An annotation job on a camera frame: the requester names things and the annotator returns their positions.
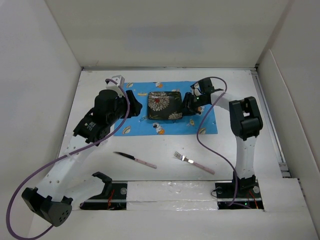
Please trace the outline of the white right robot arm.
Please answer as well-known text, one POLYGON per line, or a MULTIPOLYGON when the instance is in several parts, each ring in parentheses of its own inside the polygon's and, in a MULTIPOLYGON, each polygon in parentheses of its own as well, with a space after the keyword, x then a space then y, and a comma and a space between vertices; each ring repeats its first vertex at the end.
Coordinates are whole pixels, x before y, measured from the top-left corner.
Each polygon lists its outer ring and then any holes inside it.
POLYGON ((256 183, 254 172, 255 145, 263 120, 253 96, 241 99, 227 92, 227 83, 220 77, 205 77, 190 86, 191 92, 185 94, 183 113, 198 114, 198 107, 218 106, 229 112, 230 128, 236 139, 236 163, 233 172, 231 191, 243 197, 256 183))

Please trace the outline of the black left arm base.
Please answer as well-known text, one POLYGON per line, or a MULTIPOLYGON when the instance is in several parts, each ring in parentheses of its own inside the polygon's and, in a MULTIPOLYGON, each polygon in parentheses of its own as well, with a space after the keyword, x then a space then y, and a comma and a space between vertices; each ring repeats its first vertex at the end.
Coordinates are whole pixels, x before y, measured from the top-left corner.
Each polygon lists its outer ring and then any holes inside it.
POLYGON ((81 210, 121 211, 127 209, 128 183, 116 181, 112 183, 108 193, 101 193, 80 204, 81 210))

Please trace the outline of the pink handled knife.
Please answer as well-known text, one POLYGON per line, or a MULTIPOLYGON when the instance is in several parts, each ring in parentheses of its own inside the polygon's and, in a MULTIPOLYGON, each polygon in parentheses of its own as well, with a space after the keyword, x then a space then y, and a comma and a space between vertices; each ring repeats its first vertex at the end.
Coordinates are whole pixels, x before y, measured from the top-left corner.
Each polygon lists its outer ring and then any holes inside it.
POLYGON ((130 154, 127 154, 127 153, 123 153, 123 152, 119 152, 119 151, 114 151, 113 153, 117 154, 117 155, 120 155, 122 157, 125 157, 125 158, 128 158, 128 159, 131 159, 139 164, 142 164, 142 165, 145 165, 147 167, 150 167, 150 168, 153 168, 153 169, 157 169, 157 166, 155 164, 152 164, 152 163, 149 163, 149 162, 146 162, 146 161, 143 161, 141 159, 138 159, 136 157, 134 157, 133 155, 130 155, 130 154))

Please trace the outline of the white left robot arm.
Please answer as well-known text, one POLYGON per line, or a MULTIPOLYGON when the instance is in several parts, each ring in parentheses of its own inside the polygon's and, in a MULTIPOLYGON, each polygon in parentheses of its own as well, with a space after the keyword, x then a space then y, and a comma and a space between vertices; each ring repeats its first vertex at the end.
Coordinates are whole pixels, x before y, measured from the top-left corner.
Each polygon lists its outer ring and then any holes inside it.
POLYGON ((112 191, 112 179, 101 173, 93 173, 82 183, 68 187, 79 173, 86 158, 110 135, 111 126, 118 119, 136 117, 142 104, 132 90, 119 96, 111 89, 101 90, 95 97, 94 106, 73 131, 66 148, 65 158, 56 162, 34 188, 27 187, 22 199, 29 209, 54 227, 61 226, 71 211, 91 197, 107 198, 112 191))

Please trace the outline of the black floral square plate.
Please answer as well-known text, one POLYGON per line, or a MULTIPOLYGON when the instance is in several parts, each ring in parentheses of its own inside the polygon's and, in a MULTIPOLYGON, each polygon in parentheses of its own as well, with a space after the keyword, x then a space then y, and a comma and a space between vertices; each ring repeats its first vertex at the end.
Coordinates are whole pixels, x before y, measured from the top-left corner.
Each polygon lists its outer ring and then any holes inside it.
POLYGON ((182 117, 182 96, 179 91, 152 91, 148 94, 149 120, 179 120, 182 117))

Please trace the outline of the pink handled fork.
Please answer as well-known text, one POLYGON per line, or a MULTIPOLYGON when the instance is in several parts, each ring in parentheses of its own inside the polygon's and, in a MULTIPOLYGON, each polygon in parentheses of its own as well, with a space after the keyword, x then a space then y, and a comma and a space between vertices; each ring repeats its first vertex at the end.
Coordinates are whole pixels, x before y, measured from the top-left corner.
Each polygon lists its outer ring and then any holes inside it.
POLYGON ((174 156, 174 158, 176 158, 176 159, 178 159, 178 160, 180 160, 182 162, 186 162, 188 164, 191 164, 191 165, 193 165, 193 166, 195 166, 195 167, 197 167, 197 168, 199 168, 199 169, 201 169, 201 170, 203 170, 203 171, 205 171, 205 172, 207 172, 207 173, 209 173, 211 175, 215 174, 215 171, 213 169, 211 169, 209 167, 206 167, 204 165, 201 165, 201 164, 195 162, 194 160, 187 158, 185 155, 180 154, 177 151, 174 152, 173 156, 174 156))

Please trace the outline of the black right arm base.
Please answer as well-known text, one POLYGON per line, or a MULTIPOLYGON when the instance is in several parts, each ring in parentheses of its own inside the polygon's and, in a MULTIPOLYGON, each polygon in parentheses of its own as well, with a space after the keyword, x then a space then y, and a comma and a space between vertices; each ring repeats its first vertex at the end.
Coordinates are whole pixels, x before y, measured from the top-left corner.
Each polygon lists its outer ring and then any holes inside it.
POLYGON ((256 182, 248 189, 238 190, 233 204, 231 204, 235 188, 232 182, 216 182, 215 189, 211 191, 211 196, 217 201, 218 210, 263 210, 259 183, 256 182))

